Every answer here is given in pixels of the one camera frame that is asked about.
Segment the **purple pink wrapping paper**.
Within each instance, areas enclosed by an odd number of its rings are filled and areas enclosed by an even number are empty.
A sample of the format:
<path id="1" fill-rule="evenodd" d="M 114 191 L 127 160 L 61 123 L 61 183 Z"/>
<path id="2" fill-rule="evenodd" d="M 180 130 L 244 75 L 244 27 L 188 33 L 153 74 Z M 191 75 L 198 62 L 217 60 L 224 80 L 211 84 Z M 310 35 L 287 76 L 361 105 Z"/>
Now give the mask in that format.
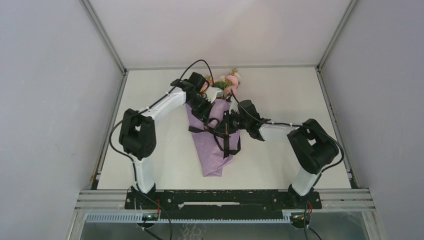
<path id="1" fill-rule="evenodd" d="M 189 128 L 197 151 L 199 163 L 204 177 L 221 177 L 223 167 L 230 164 L 241 150 L 240 131 L 228 137 L 214 135 L 213 129 L 230 110 L 230 104 L 224 99 L 217 99 L 209 114 L 209 123 L 205 125 L 192 114 L 192 108 L 185 105 Z"/>

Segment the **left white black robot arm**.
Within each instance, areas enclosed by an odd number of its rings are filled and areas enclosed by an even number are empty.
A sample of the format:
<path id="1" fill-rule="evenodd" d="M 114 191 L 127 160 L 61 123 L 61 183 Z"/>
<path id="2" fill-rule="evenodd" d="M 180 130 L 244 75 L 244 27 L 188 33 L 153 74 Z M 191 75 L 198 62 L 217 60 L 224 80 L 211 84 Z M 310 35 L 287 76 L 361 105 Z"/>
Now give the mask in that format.
<path id="1" fill-rule="evenodd" d="M 127 109 L 120 123 L 118 142 L 123 152 L 133 162 L 134 184 L 139 191 L 137 202 L 149 209 L 156 203 L 153 165 L 149 157 L 154 152 L 157 125 L 176 108 L 188 105 L 192 114 L 207 123 L 214 101 L 222 90 L 212 86 L 203 89 L 206 79 L 193 72 L 188 79 L 176 79 L 164 96 L 143 110 Z"/>

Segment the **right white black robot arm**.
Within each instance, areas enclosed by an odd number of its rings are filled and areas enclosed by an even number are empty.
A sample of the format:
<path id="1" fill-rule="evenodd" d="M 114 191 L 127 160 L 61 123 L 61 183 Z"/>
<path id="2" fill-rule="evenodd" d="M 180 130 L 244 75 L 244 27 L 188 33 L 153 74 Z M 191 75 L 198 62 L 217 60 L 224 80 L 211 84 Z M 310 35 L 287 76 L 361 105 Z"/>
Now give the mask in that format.
<path id="1" fill-rule="evenodd" d="M 295 208 L 302 208 L 309 201 L 322 173 L 334 166 L 333 160 L 344 155 L 341 145 L 329 136 L 317 120 L 310 118 L 301 124 L 275 122 L 263 118 L 257 112 L 251 100 L 235 103 L 223 113 L 222 120 L 214 127 L 214 134 L 219 137 L 245 130 L 252 139 L 265 141 L 288 140 L 300 165 L 300 169 L 289 186 L 289 203 Z"/>

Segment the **fake flower bouquet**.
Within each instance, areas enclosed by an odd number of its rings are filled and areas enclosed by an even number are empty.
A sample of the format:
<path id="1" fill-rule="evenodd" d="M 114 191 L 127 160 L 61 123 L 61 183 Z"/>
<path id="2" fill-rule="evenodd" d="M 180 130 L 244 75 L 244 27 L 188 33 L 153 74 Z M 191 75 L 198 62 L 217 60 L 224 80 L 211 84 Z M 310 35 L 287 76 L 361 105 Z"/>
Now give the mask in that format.
<path id="1" fill-rule="evenodd" d="M 232 95 L 237 95 L 242 79 L 237 68 L 233 68 L 227 75 L 221 75 L 217 79 L 213 79 L 211 75 L 204 77 L 206 83 L 202 87 L 202 91 L 206 90 L 207 86 L 221 89 L 222 93 L 219 93 L 217 98 L 225 100 Z"/>

